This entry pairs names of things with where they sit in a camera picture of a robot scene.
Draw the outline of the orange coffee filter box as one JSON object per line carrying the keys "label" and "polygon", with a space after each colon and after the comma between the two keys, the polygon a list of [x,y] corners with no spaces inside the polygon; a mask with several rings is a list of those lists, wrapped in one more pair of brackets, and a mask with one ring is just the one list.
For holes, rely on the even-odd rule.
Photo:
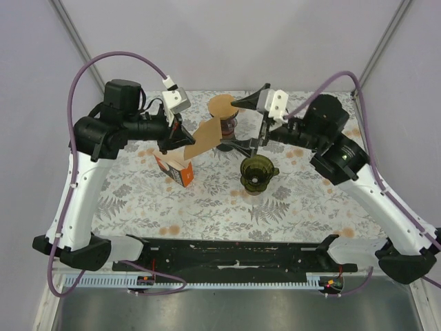
{"label": "orange coffee filter box", "polygon": [[184,149],[161,153],[158,149],[153,151],[153,156],[159,166],[169,178],[186,188],[194,179],[191,161],[184,160]]}

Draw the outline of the brown paper coffee filter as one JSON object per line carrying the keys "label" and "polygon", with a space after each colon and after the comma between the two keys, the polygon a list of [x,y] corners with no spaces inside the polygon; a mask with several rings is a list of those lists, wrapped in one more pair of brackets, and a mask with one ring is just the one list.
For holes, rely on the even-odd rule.
{"label": "brown paper coffee filter", "polygon": [[211,98],[207,105],[210,115],[221,120],[234,116],[238,112],[238,108],[232,105],[234,100],[230,94],[220,94]]}

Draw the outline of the green glass dripper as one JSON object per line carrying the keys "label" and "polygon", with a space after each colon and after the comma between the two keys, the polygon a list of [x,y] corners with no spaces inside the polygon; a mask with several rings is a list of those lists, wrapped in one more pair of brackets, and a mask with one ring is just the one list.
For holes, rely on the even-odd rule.
{"label": "green glass dripper", "polygon": [[259,195],[266,191],[271,179],[279,173],[280,170],[269,158],[256,154],[242,161],[240,182],[250,195]]}

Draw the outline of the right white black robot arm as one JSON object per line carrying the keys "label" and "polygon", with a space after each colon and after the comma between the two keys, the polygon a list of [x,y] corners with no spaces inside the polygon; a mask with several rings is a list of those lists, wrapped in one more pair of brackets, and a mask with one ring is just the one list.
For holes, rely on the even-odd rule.
{"label": "right white black robot arm", "polygon": [[332,271],[338,265],[378,267],[394,281],[409,284],[421,279],[435,265],[440,252],[440,230],[420,220],[378,174],[373,159],[344,135],[349,114],[329,94],[307,102],[303,117],[289,117],[288,94],[265,84],[233,108],[262,114],[258,136],[245,141],[226,139],[241,152],[240,181],[250,194],[267,189],[278,174],[273,163],[258,154],[269,141],[306,148],[313,152],[311,164],[318,174],[355,199],[384,230],[384,239],[348,239],[328,236],[318,247],[316,265]]}

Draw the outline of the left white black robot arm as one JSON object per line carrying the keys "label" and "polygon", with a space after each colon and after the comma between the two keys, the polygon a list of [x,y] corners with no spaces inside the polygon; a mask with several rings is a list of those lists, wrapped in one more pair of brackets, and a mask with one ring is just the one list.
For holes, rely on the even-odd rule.
{"label": "left white black robot arm", "polygon": [[63,195],[49,230],[33,239],[36,251],[78,270],[97,271],[107,262],[123,260],[139,271],[151,265],[143,239],[92,233],[103,183],[129,141],[155,141],[162,153],[195,143],[182,124],[181,112],[191,106],[183,88],[163,91],[157,114],[143,109],[145,101],[139,83],[113,79],[105,85],[102,102],[74,124],[76,150],[70,155]]}

